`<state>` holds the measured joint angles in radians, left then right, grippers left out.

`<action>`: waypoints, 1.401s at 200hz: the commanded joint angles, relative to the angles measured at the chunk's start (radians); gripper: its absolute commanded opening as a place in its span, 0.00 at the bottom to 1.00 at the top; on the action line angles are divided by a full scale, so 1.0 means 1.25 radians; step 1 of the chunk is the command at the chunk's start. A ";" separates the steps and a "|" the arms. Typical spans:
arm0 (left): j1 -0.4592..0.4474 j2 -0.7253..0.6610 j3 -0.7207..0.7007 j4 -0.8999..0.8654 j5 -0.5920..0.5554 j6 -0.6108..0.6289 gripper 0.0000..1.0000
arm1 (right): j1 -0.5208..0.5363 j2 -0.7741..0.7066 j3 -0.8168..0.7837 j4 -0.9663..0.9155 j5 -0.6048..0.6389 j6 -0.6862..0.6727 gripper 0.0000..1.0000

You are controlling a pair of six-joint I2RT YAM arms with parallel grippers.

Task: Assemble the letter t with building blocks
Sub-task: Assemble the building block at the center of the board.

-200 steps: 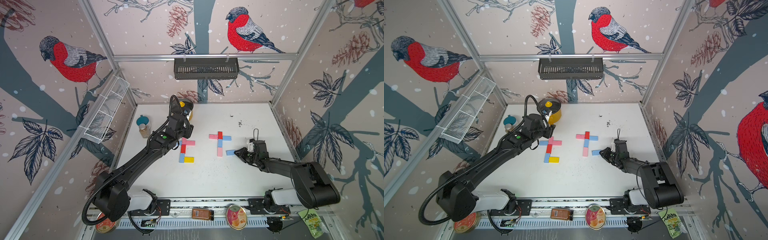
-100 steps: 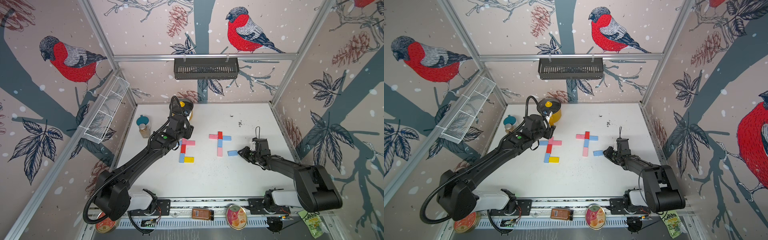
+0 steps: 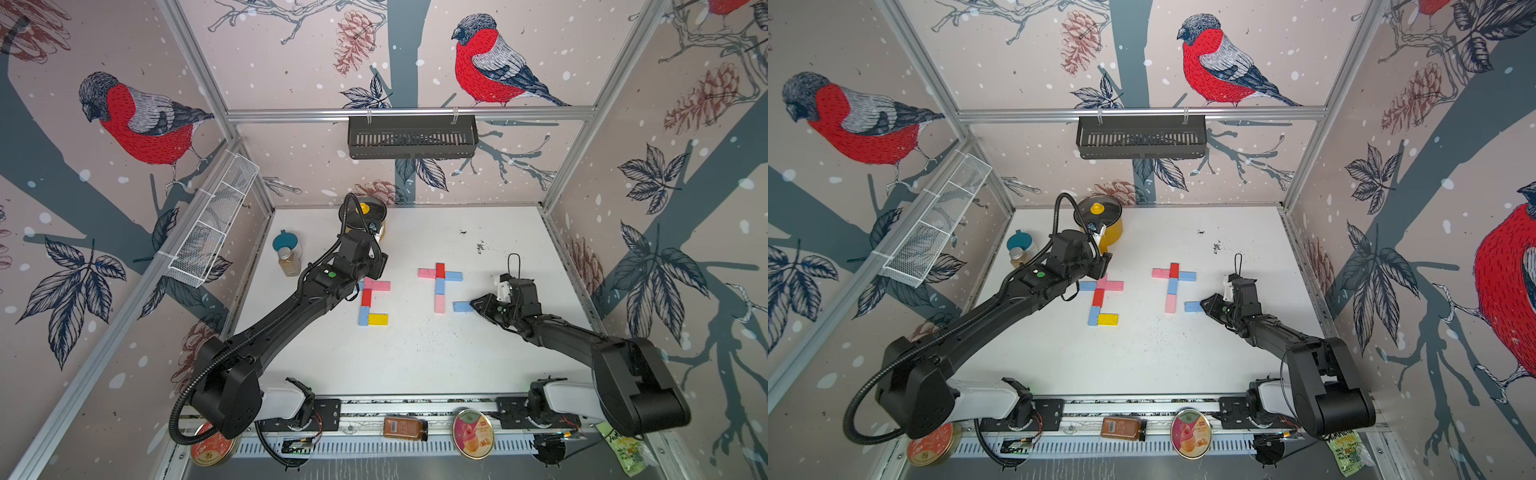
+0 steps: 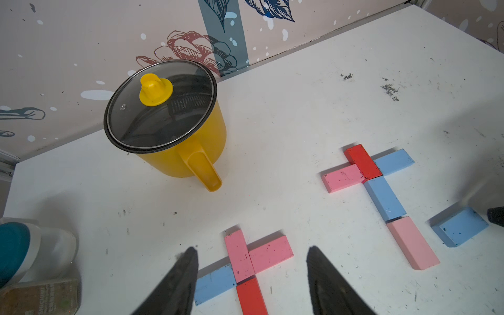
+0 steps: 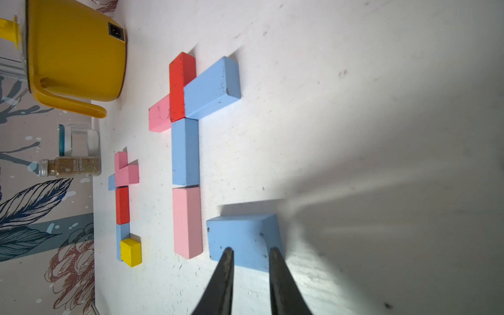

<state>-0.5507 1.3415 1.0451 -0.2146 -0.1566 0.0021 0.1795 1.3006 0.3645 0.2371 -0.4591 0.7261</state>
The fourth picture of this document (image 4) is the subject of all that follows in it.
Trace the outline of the pink block cluster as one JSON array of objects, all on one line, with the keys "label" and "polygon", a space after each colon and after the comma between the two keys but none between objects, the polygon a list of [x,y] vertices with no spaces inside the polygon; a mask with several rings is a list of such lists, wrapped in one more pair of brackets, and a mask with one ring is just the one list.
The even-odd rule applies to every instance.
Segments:
[{"label": "pink block cluster", "polygon": [[321,178],[326,190],[330,194],[361,184],[365,180],[364,175],[355,164],[323,174]]}]

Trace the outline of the red block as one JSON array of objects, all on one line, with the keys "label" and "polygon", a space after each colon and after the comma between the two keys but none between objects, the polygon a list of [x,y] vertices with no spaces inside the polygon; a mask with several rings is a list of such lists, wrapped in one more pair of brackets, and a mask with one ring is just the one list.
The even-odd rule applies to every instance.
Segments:
[{"label": "red block", "polygon": [[269,314],[255,276],[238,284],[236,289],[243,315]]},{"label": "red block", "polygon": [[346,149],[344,154],[347,160],[356,165],[363,174],[364,182],[383,176],[383,173],[361,144]]}]

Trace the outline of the blue block cluster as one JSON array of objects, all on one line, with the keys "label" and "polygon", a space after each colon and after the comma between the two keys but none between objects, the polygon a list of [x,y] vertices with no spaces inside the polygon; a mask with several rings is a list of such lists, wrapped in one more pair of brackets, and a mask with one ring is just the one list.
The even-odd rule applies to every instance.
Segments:
[{"label": "blue block cluster", "polygon": [[374,162],[383,176],[391,175],[415,164],[415,161],[405,149],[378,157]]}]

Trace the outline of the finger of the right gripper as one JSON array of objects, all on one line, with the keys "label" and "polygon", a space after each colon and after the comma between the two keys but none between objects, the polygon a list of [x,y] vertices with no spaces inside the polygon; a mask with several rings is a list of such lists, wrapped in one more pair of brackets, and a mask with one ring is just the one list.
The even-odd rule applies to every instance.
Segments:
[{"label": "finger of the right gripper", "polygon": [[487,218],[490,223],[504,227],[504,207],[494,207],[488,209]]}]

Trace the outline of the blue block table edge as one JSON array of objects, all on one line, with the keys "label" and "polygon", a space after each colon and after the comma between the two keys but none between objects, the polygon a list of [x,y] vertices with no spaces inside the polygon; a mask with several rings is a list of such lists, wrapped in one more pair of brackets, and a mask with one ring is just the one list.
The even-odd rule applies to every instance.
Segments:
[{"label": "blue block table edge", "polygon": [[443,211],[434,216],[429,224],[449,248],[459,247],[489,227],[487,221],[471,207]]}]

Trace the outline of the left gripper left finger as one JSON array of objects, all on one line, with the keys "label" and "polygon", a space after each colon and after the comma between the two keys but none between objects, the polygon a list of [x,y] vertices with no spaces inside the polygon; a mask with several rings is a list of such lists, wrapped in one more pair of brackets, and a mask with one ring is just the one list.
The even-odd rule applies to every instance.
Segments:
[{"label": "left gripper left finger", "polygon": [[190,314],[198,275],[198,252],[189,247],[133,314]]}]

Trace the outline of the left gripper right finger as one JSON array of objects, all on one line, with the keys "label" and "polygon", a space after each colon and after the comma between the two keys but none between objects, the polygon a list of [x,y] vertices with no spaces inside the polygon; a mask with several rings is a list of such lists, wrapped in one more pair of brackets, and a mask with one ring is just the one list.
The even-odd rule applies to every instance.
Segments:
[{"label": "left gripper right finger", "polygon": [[316,246],[308,251],[307,269],[315,314],[375,314]]}]

